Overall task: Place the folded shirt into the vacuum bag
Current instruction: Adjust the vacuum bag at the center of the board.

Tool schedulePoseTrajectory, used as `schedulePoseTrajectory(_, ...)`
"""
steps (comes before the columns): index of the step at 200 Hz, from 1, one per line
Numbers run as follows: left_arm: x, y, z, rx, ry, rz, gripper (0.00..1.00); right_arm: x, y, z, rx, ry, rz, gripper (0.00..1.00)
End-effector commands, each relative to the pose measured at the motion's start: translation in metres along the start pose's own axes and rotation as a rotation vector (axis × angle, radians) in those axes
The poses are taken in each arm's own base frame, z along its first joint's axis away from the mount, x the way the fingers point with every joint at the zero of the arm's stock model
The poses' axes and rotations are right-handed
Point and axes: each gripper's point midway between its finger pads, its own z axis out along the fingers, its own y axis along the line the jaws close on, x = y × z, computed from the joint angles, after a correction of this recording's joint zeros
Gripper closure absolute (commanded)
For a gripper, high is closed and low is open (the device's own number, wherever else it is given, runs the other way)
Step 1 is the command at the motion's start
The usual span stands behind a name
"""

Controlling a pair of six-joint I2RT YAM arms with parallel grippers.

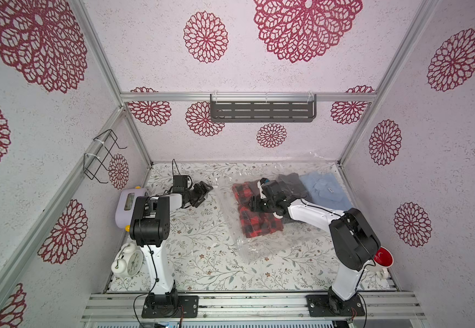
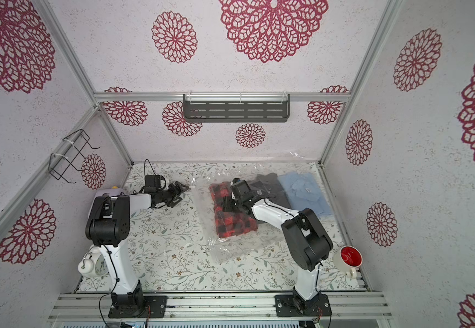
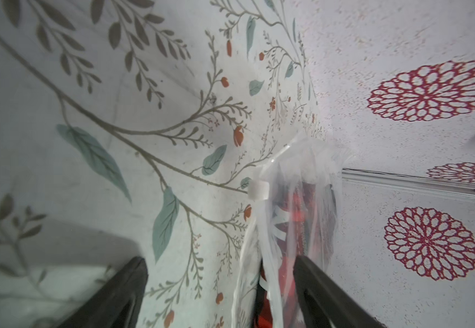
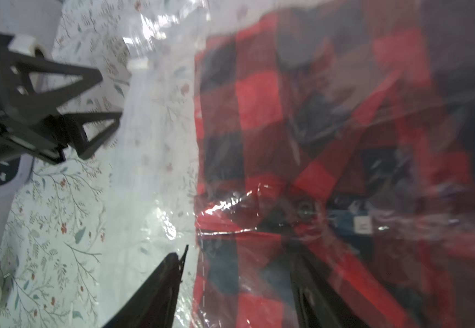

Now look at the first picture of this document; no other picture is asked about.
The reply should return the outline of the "clear plastic vacuum bag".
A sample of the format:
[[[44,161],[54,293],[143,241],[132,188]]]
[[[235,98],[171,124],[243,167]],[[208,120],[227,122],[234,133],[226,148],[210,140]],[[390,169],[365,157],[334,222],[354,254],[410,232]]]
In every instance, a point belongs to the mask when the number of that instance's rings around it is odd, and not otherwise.
[[[228,163],[214,183],[247,263],[330,237],[331,222],[354,206],[339,165],[330,161]]]

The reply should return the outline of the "dark grey shirt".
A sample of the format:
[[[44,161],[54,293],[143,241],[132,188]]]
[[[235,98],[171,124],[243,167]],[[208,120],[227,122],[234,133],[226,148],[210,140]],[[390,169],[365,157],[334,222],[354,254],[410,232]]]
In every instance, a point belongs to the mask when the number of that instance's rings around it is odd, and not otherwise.
[[[297,199],[303,198],[304,200],[308,200],[307,197],[309,196],[306,188],[300,181],[300,176],[297,173],[290,173],[288,175],[280,174],[274,179],[278,183],[285,183],[288,186],[288,189],[294,194]],[[276,218],[282,219],[284,224],[292,223],[294,220],[290,217],[290,215],[275,215]]]

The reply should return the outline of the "red black plaid shirt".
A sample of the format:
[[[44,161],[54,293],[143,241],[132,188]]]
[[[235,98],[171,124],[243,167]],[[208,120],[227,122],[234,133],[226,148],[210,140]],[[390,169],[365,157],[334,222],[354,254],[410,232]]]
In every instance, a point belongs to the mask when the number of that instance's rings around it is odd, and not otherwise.
[[[259,198],[257,183],[258,180],[233,184],[231,188],[237,201],[240,226],[247,239],[283,231],[282,219],[276,218],[272,213],[253,210],[255,198]]]

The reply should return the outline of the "light blue shirt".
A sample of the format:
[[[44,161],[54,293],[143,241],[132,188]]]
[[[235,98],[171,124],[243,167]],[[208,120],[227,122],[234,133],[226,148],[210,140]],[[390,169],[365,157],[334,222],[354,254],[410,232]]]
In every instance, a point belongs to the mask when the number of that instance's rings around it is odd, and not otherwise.
[[[309,194],[308,201],[334,210],[352,208],[347,193],[332,173],[311,172],[300,176],[300,181]]]

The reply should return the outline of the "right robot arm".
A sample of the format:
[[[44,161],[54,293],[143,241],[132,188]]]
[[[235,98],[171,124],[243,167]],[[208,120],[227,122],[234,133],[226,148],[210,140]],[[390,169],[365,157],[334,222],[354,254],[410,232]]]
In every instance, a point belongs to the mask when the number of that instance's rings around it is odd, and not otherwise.
[[[357,289],[363,272],[381,248],[381,242],[363,213],[355,208],[345,211],[328,209],[286,194],[275,180],[263,178],[257,186],[259,195],[252,200],[253,211],[272,213],[279,218],[289,217],[329,231],[340,261],[336,278],[327,292],[329,308],[337,312],[351,301],[357,303]]]

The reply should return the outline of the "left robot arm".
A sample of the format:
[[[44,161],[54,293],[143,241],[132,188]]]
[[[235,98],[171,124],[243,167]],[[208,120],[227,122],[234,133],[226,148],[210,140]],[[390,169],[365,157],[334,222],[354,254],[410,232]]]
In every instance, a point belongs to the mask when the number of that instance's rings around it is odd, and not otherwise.
[[[146,189],[131,189],[121,202],[129,211],[130,222],[125,229],[142,251],[151,274],[151,296],[165,297],[177,292],[165,247],[170,235],[170,214],[178,209],[199,207],[212,190],[213,187],[203,181],[189,189],[173,187],[164,195],[150,196]]]

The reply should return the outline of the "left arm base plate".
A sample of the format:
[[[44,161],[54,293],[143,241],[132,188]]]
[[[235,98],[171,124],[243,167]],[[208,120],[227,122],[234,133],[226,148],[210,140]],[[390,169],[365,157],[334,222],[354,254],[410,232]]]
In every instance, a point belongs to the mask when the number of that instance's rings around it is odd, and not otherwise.
[[[148,295],[144,301],[141,317],[196,318],[199,310],[198,296]]]

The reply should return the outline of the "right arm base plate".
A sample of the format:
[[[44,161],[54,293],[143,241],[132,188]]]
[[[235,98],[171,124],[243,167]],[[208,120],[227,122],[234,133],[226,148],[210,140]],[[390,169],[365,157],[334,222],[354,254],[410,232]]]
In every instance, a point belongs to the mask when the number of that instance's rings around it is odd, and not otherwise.
[[[366,315],[366,308],[359,295],[348,301],[326,294],[307,295],[306,301],[310,317],[354,318]]]

